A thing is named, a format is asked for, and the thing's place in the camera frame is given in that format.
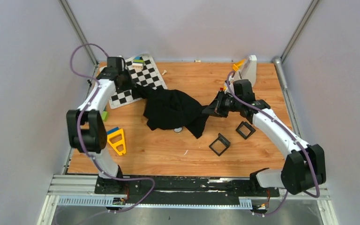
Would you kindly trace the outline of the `black printed t-shirt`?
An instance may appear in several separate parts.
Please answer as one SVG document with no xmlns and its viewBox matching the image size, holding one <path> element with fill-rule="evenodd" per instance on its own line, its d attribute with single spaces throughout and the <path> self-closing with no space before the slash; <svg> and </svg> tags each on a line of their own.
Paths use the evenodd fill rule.
<svg viewBox="0 0 360 225">
<path fill-rule="evenodd" d="M 185 127 L 197 139 L 203 135 L 209 117 L 203 113 L 207 105 L 180 90 L 154 89 L 136 84 L 132 91 L 145 99 L 143 116 L 152 131 Z"/>
</svg>

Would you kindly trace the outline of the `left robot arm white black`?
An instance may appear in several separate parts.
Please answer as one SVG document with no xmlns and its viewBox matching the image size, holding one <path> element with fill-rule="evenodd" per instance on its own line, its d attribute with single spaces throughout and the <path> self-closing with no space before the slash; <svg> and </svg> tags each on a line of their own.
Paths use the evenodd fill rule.
<svg viewBox="0 0 360 225">
<path fill-rule="evenodd" d="M 66 114 L 69 143 L 96 166 L 98 183 L 106 184 L 112 193 L 118 194 L 124 190 L 125 179 L 107 149 L 108 138 L 102 113 L 115 92 L 132 88 L 124 58 L 108 57 L 106 67 L 94 80 L 95 85 L 86 100 Z"/>
</svg>

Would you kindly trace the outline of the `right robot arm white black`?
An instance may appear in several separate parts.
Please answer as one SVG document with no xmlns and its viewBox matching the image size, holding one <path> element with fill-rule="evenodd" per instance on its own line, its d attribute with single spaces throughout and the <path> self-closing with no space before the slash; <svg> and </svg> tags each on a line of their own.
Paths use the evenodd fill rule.
<svg viewBox="0 0 360 225">
<path fill-rule="evenodd" d="M 220 90 L 203 110 L 204 114 L 222 118 L 229 112 L 239 112 L 265 133 L 285 159 L 282 169 L 264 168 L 250 174 L 252 194 L 259 196 L 268 188 L 284 188 L 296 195 L 326 182 L 323 148 L 299 138 L 264 100 L 257 100 L 248 79 L 234 81 L 231 88 Z"/>
</svg>

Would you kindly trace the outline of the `toy car with yellow block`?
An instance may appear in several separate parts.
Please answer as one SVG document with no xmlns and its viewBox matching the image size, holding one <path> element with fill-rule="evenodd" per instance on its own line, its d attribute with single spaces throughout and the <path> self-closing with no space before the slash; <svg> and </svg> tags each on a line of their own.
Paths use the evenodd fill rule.
<svg viewBox="0 0 360 225">
<path fill-rule="evenodd" d="M 226 87 L 223 87 L 223 88 L 220 88 L 220 92 L 223 92 L 223 93 L 226 93 L 226 90 L 227 90 L 227 88 Z"/>
</svg>

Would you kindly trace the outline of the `stacked coloured toy blocks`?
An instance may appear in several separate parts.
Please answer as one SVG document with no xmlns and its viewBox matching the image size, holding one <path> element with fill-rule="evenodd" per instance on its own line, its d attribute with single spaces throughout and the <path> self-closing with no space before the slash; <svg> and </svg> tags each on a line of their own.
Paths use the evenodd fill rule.
<svg viewBox="0 0 360 225">
<path fill-rule="evenodd" d="M 144 60 L 143 60 L 142 56 L 136 56 L 136 57 L 133 58 L 132 67 L 134 69 L 139 69 L 139 70 L 143 69 Z"/>
</svg>

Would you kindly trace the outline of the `black white chessboard mat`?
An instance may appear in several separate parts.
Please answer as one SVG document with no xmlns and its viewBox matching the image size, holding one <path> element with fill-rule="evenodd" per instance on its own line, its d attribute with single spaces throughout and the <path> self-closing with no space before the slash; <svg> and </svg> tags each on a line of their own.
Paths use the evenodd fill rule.
<svg viewBox="0 0 360 225">
<path fill-rule="evenodd" d="M 144 61 L 142 69 L 133 67 L 134 59 L 141 59 Z M 159 72 L 153 57 L 150 54 L 139 54 L 137 56 L 126 59 L 125 62 L 134 83 L 137 83 L 141 86 L 149 86 L 155 90 L 167 89 L 167 85 L 161 73 Z M 109 105 L 111 109 L 115 109 L 139 101 L 141 99 L 142 98 L 137 94 L 133 94 L 131 90 L 116 92 L 111 97 L 109 97 Z"/>
</svg>

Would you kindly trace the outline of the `green toy block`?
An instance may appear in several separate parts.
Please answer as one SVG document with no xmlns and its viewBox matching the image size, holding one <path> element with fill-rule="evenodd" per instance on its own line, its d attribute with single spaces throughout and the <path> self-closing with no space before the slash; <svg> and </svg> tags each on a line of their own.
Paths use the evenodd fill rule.
<svg viewBox="0 0 360 225">
<path fill-rule="evenodd" d="M 108 113 L 107 111 L 103 111 L 102 120 L 103 120 L 103 121 L 107 121 L 108 116 L 109 116 L 109 113 Z"/>
</svg>

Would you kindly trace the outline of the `teal toy block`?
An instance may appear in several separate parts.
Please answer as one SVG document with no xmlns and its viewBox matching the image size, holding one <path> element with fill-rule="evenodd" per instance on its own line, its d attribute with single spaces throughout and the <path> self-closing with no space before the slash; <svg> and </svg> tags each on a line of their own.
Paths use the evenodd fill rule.
<svg viewBox="0 0 360 225">
<path fill-rule="evenodd" d="M 116 132 L 117 130 L 119 130 L 119 127 L 112 128 L 107 131 L 107 135 L 112 134 L 112 133 Z"/>
</svg>

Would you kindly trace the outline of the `orange plastic piece behind stand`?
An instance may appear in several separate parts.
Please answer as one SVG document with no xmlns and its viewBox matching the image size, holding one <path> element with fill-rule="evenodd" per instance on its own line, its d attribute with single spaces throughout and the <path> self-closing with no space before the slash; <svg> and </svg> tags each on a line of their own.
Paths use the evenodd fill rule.
<svg viewBox="0 0 360 225">
<path fill-rule="evenodd" d="M 238 61 L 232 65 L 232 70 L 235 72 L 241 72 L 246 64 L 246 59 L 242 59 L 241 61 Z"/>
</svg>

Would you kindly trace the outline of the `white angled plastic stand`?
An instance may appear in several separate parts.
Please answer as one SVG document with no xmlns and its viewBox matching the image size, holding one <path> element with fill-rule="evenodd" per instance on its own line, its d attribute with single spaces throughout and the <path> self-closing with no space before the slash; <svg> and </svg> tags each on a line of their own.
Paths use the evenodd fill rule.
<svg viewBox="0 0 360 225">
<path fill-rule="evenodd" d="M 257 57 L 255 55 L 249 55 L 246 57 L 246 60 L 245 67 L 241 72 L 235 72 L 233 80 L 247 79 L 250 81 L 252 87 L 254 87 L 257 75 Z"/>
</svg>

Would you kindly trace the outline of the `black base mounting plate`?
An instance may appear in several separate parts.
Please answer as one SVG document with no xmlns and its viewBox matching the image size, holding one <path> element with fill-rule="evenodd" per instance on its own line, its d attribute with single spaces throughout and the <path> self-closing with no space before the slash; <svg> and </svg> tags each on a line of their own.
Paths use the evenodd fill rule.
<svg viewBox="0 0 360 225">
<path fill-rule="evenodd" d="M 126 203 L 167 205 L 236 205 L 241 197 L 268 200 L 280 195 L 278 189 L 258 187 L 249 178 L 153 176 L 142 180 L 136 175 L 124 181 L 120 190 L 97 180 L 94 192 L 118 195 Z"/>
</svg>

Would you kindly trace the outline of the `black square frame near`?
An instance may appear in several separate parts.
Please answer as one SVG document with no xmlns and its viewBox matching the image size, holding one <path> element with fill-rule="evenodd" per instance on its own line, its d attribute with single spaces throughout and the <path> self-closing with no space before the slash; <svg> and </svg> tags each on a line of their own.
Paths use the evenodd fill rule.
<svg viewBox="0 0 360 225">
<path fill-rule="evenodd" d="M 231 146 L 231 142 L 227 138 L 225 138 L 221 133 L 218 133 L 217 138 L 209 145 L 209 148 L 219 157 L 230 146 Z"/>
</svg>

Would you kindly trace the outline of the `black square frame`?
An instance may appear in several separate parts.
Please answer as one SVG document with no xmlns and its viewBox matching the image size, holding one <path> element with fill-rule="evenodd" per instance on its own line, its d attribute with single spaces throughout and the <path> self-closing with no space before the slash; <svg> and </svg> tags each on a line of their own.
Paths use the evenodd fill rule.
<svg viewBox="0 0 360 225">
<path fill-rule="evenodd" d="M 231 142 L 227 138 L 225 138 L 221 133 L 218 133 L 217 138 L 209 145 L 209 148 L 219 157 L 230 146 L 231 146 Z"/>
<path fill-rule="evenodd" d="M 246 121 L 242 121 L 235 130 L 244 140 L 253 135 L 256 130 Z"/>
</svg>

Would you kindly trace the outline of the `black square frame far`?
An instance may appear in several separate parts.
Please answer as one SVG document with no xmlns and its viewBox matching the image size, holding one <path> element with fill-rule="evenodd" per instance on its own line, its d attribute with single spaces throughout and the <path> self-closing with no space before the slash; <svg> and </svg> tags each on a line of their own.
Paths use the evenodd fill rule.
<svg viewBox="0 0 360 225">
<path fill-rule="evenodd" d="M 256 130 L 246 121 L 242 121 L 235 130 L 244 140 L 253 135 Z"/>
</svg>

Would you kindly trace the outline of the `aluminium rail frame front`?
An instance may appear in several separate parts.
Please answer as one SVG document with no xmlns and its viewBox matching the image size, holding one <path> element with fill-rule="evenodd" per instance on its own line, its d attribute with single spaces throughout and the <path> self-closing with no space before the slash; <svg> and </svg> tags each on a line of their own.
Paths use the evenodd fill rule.
<svg viewBox="0 0 360 225">
<path fill-rule="evenodd" d="M 284 200 L 307 203 L 305 193 L 286 195 L 279 188 L 256 188 L 249 178 L 155 176 L 155 184 L 128 176 L 122 184 L 96 175 L 54 175 L 38 224 L 49 225 L 58 206 L 126 208 L 223 209 L 250 212 L 258 205 L 275 208 Z"/>
</svg>

